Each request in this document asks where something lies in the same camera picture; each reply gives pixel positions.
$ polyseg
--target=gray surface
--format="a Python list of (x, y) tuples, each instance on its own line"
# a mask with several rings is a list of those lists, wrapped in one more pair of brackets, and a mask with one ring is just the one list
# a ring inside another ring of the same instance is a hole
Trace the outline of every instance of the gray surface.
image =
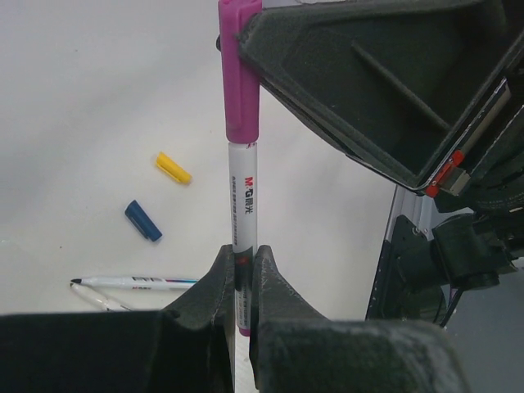
[(472, 391), (524, 391), (522, 327), (522, 271), (501, 276), (498, 287), (463, 294), (448, 333)]

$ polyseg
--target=black plastic housing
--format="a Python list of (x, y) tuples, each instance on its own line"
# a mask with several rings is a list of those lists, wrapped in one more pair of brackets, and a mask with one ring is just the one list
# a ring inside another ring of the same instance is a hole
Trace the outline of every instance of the black plastic housing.
[[(481, 128), (494, 134), (517, 111), (521, 81), (510, 75), (522, 55), (523, 16), (520, 0), (272, 8), (244, 29), (239, 52), (308, 128), (423, 190), (454, 151), (472, 151)], [(472, 154), (472, 169), (483, 151)]]

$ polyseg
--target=black cable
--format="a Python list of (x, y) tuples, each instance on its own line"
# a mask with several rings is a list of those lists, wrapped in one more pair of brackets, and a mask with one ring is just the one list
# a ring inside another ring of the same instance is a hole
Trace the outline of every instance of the black cable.
[(459, 303), (460, 296), (464, 293), (462, 288), (458, 288), (455, 292), (455, 295), (453, 296), (453, 300), (449, 304), (448, 310), (445, 313), (444, 319), (442, 319), (442, 322), (440, 322), (440, 327), (443, 328), (451, 318), (451, 315), (453, 315), (453, 312), (457, 308), (457, 304)]

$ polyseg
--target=white marker barrel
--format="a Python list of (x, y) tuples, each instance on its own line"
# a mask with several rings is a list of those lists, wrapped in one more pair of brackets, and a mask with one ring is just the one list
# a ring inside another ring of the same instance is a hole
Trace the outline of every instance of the white marker barrel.
[(229, 187), (235, 255), (237, 325), (243, 336), (249, 336), (253, 259), (258, 249), (256, 143), (229, 143)]

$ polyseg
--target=white pen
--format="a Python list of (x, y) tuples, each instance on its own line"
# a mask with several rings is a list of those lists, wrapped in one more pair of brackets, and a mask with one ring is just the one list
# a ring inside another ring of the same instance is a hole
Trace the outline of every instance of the white pen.
[(186, 280), (181, 278), (157, 278), (157, 277), (112, 277), (94, 276), (87, 278), (74, 278), (71, 282), (90, 287), (120, 288), (120, 289), (149, 289), (157, 291), (172, 291), (177, 289), (188, 289), (198, 280)]
[(95, 291), (90, 287), (84, 287), (82, 285), (76, 284), (74, 282), (70, 283), (71, 289), (82, 299), (86, 300), (88, 303), (95, 305), (100, 309), (105, 311), (132, 311), (130, 307), (122, 305), (115, 299), (111, 299), (103, 294)]

